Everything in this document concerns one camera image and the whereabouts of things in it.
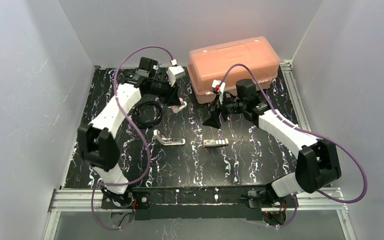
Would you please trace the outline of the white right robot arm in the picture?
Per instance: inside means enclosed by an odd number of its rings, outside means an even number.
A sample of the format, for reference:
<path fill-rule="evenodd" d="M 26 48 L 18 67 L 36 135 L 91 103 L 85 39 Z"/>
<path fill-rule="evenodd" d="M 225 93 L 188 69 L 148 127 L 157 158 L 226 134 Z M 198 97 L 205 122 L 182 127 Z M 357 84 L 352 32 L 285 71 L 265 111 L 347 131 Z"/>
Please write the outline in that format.
<path fill-rule="evenodd" d="M 295 171 L 265 186 L 260 198 L 274 201 L 302 192 L 314 193 L 339 179 L 342 175 L 336 145 L 300 131 L 278 110 L 271 110 L 262 100 L 251 79 L 236 82 L 237 95 L 224 90 L 225 84 L 214 80 L 210 91 L 216 94 L 210 105 L 210 116 L 204 126 L 220 129 L 221 121 L 229 115 L 242 114 L 244 118 L 280 141 L 296 158 Z"/>

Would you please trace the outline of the aluminium front rail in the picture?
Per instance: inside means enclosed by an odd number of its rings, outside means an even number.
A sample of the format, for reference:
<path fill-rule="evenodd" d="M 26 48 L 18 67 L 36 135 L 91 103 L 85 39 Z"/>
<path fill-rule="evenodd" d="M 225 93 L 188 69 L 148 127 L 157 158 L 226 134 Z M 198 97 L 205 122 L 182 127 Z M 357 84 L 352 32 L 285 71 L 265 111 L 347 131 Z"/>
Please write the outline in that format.
<path fill-rule="evenodd" d="M 275 203 L 265 202 L 261 186 L 218 187 L 135 187 L 126 198 L 111 196 L 105 190 L 55 190 L 49 207 L 43 239 L 51 240 L 57 232 L 62 212 L 111 212 L 134 215 L 138 221 L 158 219 L 246 219 L 263 220 L 278 227 L 298 211 L 334 211 L 347 240 L 356 238 L 348 207 L 333 201 L 341 198 L 339 188 L 325 187 L 321 192 L 286 196 Z"/>

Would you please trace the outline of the white staples box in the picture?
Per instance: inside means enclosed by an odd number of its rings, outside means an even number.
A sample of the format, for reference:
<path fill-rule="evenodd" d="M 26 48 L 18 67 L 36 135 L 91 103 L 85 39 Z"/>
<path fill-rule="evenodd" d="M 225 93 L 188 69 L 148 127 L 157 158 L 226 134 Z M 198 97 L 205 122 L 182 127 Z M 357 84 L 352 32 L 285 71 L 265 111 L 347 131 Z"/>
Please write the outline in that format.
<path fill-rule="evenodd" d="M 227 138 L 222 139 L 204 139 L 202 142 L 203 147 L 223 147 L 229 144 L 229 140 Z"/>

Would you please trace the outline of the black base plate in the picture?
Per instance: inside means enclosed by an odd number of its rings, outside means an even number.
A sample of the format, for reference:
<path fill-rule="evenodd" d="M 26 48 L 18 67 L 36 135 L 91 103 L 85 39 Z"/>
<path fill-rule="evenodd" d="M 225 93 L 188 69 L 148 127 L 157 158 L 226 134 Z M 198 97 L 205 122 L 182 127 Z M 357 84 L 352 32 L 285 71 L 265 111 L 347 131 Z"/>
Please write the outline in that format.
<path fill-rule="evenodd" d="M 103 210 L 126 210 L 138 221 L 158 219 L 246 219 L 286 221 L 298 205 L 262 185 L 207 187 L 129 187 L 123 195 L 101 189 Z"/>

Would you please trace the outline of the aluminium rail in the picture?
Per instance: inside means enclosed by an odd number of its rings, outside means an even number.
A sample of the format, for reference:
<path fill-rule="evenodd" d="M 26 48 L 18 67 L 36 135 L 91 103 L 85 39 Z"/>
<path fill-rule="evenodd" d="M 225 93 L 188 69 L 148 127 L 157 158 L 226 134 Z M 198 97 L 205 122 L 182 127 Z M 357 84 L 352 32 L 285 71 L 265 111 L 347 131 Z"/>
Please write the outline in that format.
<path fill-rule="evenodd" d="M 283 75 L 283 79 L 286 83 L 292 105 L 295 109 L 295 114 L 299 126 L 304 130 L 311 131 L 311 126 L 309 124 L 306 111 L 298 90 L 296 79 L 293 74 L 292 63 L 290 61 L 283 61 L 279 64 L 279 66 Z"/>
<path fill-rule="evenodd" d="M 218 187 L 135 187 L 126 198 L 111 196 L 105 190 L 55 190 L 49 207 L 43 239 L 51 240 L 57 232 L 62 212 L 111 212 L 134 215 L 138 221 L 158 219 L 246 219 L 263 220 L 278 227 L 298 211 L 334 211 L 347 240 L 356 238 L 348 207 L 333 201 L 341 198 L 339 188 L 325 187 L 321 192 L 286 196 L 275 203 L 265 202 L 261 186 Z"/>

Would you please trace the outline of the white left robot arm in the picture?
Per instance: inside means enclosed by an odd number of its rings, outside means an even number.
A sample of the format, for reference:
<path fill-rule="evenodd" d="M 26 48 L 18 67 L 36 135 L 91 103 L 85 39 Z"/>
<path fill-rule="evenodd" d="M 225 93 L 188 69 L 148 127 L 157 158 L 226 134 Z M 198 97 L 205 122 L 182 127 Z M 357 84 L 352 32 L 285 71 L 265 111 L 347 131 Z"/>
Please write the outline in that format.
<path fill-rule="evenodd" d="M 123 195 L 130 181 L 124 176 L 118 162 L 120 149 L 116 135 L 129 111 L 144 95 L 157 96 L 168 107 L 181 110 L 187 106 L 179 97 L 177 80 L 185 75 L 185 69 L 171 60 L 171 66 L 160 68 L 151 58 L 142 57 L 139 66 L 121 76 L 116 71 L 114 96 L 104 109 L 89 123 L 82 123 L 77 130 L 80 157 L 102 178 L 113 194 Z"/>

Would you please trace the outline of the aluminium right rail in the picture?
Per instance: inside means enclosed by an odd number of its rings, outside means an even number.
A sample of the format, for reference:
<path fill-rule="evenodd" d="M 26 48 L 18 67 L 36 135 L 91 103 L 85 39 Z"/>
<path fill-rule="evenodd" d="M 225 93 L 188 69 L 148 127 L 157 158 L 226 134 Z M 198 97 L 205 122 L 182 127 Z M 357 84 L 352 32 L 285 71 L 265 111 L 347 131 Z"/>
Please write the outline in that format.
<path fill-rule="evenodd" d="M 283 79 L 286 83 L 292 105 L 295 109 L 295 114 L 299 126 L 304 130 L 311 131 L 311 126 L 309 124 L 306 111 L 298 90 L 296 79 L 293 74 L 292 63 L 290 61 L 283 61 L 279 64 L 279 66 L 283 75 Z"/>

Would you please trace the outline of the pink white small stapler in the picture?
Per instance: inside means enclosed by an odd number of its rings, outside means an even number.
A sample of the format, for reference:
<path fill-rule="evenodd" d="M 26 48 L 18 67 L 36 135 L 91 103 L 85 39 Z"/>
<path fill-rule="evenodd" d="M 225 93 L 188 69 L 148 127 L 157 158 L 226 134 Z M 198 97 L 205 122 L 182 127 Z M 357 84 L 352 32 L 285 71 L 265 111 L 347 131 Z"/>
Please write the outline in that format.
<path fill-rule="evenodd" d="M 177 105 L 177 106 L 173 105 L 173 106 L 170 106 L 170 108 L 171 108 L 173 113 L 177 114 L 180 111 L 182 111 L 183 109 L 185 109 L 187 106 L 188 106 L 187 102 L 182 101 L 180 105 Z"/>

